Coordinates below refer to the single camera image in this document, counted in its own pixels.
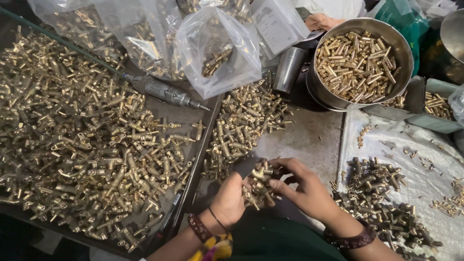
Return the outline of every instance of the paper label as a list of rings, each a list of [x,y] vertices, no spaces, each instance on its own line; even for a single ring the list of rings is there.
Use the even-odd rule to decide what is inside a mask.
[[[298,39],[273,1],[264,1],[253,14],[253,23],[274,54],[292,46]]]

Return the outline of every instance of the bracelet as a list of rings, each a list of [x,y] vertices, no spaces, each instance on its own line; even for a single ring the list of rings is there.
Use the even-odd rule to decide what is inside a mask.
[[[340,250],[357,249],[372,243],[377,233],[366,221],[362,219],[358,219],[358,221],[364,227],[359,235],[353,237],[337,237],[330,234],[327,229],[325,229],[324,235],[326,241]]]
[[[198,237],[198,239],[200,239],[201,242],[206,243],[208,239],[213,237],[211,232],[209,232],[209,230],[205,227],[201,220],[192,213],[188,215],[188,224],[193,229],[195,235]]]
[[[214,219],[216,219],[216,221],[219,223],[219,225],[222,226],[222,228],[226,231],[226,232],[229,232],[226,227],[221,223],[221,221],[219,221],[219,219],[216,217],[216,215],[213,213],[213,211],[211,210],[211,206],[208,207],[209,209],[209,212],[211,212],[211,214],[213,215]]]

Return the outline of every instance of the clear plastic bag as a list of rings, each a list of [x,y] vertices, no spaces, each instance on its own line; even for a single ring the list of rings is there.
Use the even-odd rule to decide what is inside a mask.
[[[269,60],[303,41],[310,33],[290,1],[254,0],[251,13],[262,40],[261,47]]]
[[[105,25],[140,69],[165,80],[185,80],[175,49],[182,17],[175,0],[98,0]]]
[[[453,109],[453,116],[456,121],[464,126],[464,89],[455,90],[448,98],[448,103]]]
[[[103,24],[94,0],[28,0],[34,13],[55,31],[92,53],[117,62],[121,45]]]
[[[202,7],[184,19],[176,38],[184,73],[204,99],[261,79],[259,38],[251,23],[242,25],[219,8]],[[203,77],[204,63],[230,47],[230,60]]]
[[[249,0],[177,0],[184,15],[192,14],[203,7],[217,7],[240,23],[251,22]]]

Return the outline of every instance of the metal tray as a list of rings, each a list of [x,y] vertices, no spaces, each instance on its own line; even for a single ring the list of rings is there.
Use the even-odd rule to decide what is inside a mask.
[[[414,76],[406,86],[407,94],[404,101],[404,109],[398,109],[383,104],[374,104],[361,110],[382,118],[402,121],[422,113],[425,97],[425,80],[423,77]]]
[[[3,48],[11,47],[10,45],[15,39],[13,32],[15,31],[18,24],[18,21],[0,15],[0,32],[2,32],[2,37],[4,39],[4,41],[2,41],[2,44],[0,45],[0,50],[2,50]],[[129,62],[126,65],[125,72],[135,75],[144,74],[131,62]],[[89,247],[97,247],[99,249],[102,249],[104,251],[110,252],[112,254],[118,255],[129,260],[139,260],[142,257],[147,257],[148,255],[153,253],[158,247],[162,246],[166,241],[168,241],[171,237],[177,234],[178,227],[180,226],[180,222],[182,221],[183,213],[185,212],[189,204],[191,204],[191,202],[193,201],[193,196],[200,181],[201,164],[199,163],[203,161],[203,158],[205,156],[207,144],[210,140],[210,136],[214,127],[214,122],[220,111],[221,100],[224,97],[224,95],[219,95],[208,100],[202,100],[198,93],[193,91],[191,85],[187,81],[175,83],[174,85],[182,87],[185,90],[189,91],[196,100],[201,101],[203,105],[207,106],[208,108],[211,108],[211,111],[204,112],[201,110],[180,108],[161,103],[152,98],[147,98],[146,108],[150,109],[155,117],[166,117],[169,122],[185,123],[185,125],[183,125],[182,128],[169,129],[167,133],[163,134],[169,135],[175,133],[186,133],[188,131],[194,134],[196,132],[196,129],[192,127],[192,124],[197,123],[200,119],[202,119],[203,124],[206,126],[206,128],[203,130],[203,137],[201,141],[197,141],[188,147],[182,147],[186,156],[186,160],[190,160],[192,157],[195,157],[195,161],[193,162],[192,173],[187,181],[185,192],[182,195],[180,203],[177,203],[177,209],[175,209],[176,211],[169,220],[160,222],[158,225],[151,228],[150,234],[147,236],[147,239],[141,244],[141,248],[137,248],[129,254],[127,253],[127,250],[117,246],[117,240],[95,240],[85,236],[83,233],[72,232],[67,225],[59,227],[56,224],[57,221],[30,221],[29,218],[32,216],[32,211],[23,211],[20,205],[0,204],[0,213],[4,213],[16,219],[25,221],[42,229],[52,230],[63,235],[66,238],[74,240],[83,245],[87,245]],[[165,198],[161,200],[160,209],[155,213],[167,213],[174,202],[174,198],[175,195],[172,193],[171,190],[168,190]],[[143,211],[140,215],[131,215],[130,217],[124,219],[122,224],[128,225],[139,223],[141,221],[146,221],[148,214],[152,212],[153,210],[151,209],[149,212]],[[164,222],[167,222],[167,224],[173,224],[173,229],[170,229],[169,234],[167,234],[167,236],[165,236],[161,241],[154,241],[153,238],[155,237],[155,233]]]
[[[425,91],[431,93],[438,93],[440,96],[446,98],[449,97],[458,88],[460,87],[454,84],[450,84],[436,79],[428,79]],[[422,113],[420,115],[411,117],[407,119],[407,121],[411,124],[445,134],[464,129],[464,127],[456,121],[450,121],[428,114],[425,111],[425,106],[422,107]]]

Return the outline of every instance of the hand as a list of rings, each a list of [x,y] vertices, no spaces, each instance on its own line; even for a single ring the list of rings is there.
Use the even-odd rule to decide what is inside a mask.
[[[293,177],[289,177],[289,179],[298,183],[295,191],[286,183],[271,179],[269,185],[273,188],[274,192],[287,197],[304,214],[323,224],[327,224],[337,218],[342,210],[330,197],[329,192],[315,172],[307,169],[295,158],[273,159],[269,163],[275,169],[281,168],[279,173],[292,173]]]
[[[237,172],[232,173],[224,183],[222,183],[221,188],[210,206],[211,211],[226,228],[237,223],[245,211],[245,202],[242,197],[242,184],[243,180],[240,174]],[[211,233],[219,234],[225,232],[223,231],[224,229],[217,224],[218,222],[212,217],[208,209],[200,214],[200,219]]]

